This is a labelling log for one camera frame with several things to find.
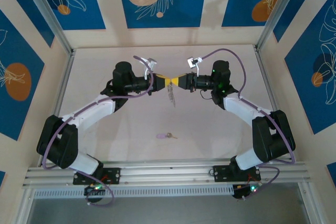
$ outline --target yellow tape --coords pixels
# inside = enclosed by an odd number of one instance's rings
[[[186,74],[182,74],[182,75],[180,75],[180,76],[178,76],[178,77],[173,78],[173,79],[172,79],[172,83],[173,83],[174,85],[178,86],[178,79],[179,79],[179,77],[181,77],[181,76],[185,76],[185,75],[186,75]]]

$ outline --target cream wall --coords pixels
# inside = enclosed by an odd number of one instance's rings
[[[0,134],[0,170],[6,172],[0,190],[0,223],[10,223],[27,169],[37,164],[39,135],[54,109],[68,56],[57,39],[49,48],[16,0],[0,0],[0,9],[45,64],[18,141]]]
[[[326,217],[336,219],[336,188],[326,165],[336,161],[336,124],[313,134],[284,58],[327,0],[306,0],[279,43],[271,36],[261,50],[270,84],[295,138],[296,153],[307,163]]]

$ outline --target vent grille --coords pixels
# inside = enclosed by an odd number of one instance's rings
[[[157,187],[118,187],[113,188],[116,198],[125,197],[176,197],[176,196],[210,196],[210,195],[233,195],[232,185],[212,186],[157,186]],[[35,191],[35,199],[64,199],[84,198],[83,188],[66,189],[38,189]],[[102,191],[99,195],[90,198],[110,197],[109,191]]]

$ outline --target black mounting bracket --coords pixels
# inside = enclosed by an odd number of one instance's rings
[[[104,184],[118,185],[120,180],[120,170],[120,168],[103,168],[98,179],[103,179],[105,177],[106,179],[103,180]],[[80,173],[75,173],[72,183],[74,185],[91,185],[96,184],[97,182],[91,178],[81,175]]]
[[[229,165],[213,166],[213,176],[215,182],[247,182],[249,177],[256,181],[261,180],[260,171],[256,167],[247,170],[241,170],[239,173],[233,173]]]
[[[101,188],[101,189],[95,189],[94,187],[86,187],[84,188],[84,196],[105,196],[106,194],[106,189],[105,188]],[[89,198],[88,197],[88,201],[91,203],[97,203],[99,201],[101,201],[103,198]]]

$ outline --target yellow object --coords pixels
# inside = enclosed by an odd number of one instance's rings
[[[160,74],[156,74],[157,77],[163,78],[164,79],[164,86],[167,87],[171,83],[171,79],[168,78],[167,76],[162,76]]]
[[[70,8],[66,5],[59,5],[57,7],[57,9],[63,15],[69,15],[70,14]]]
[[[179,77],[181,77],[181,76],[185,76],[186,74],[182,74],[182,75],[180,75],[180,76],[178,76],[178,77],[175,77],[175,78],[173,78],[172,79],[172,83],[174,84],[174,85],[176,85],[176,86],[179,86],[178,85],[178,79],[179,79]]]

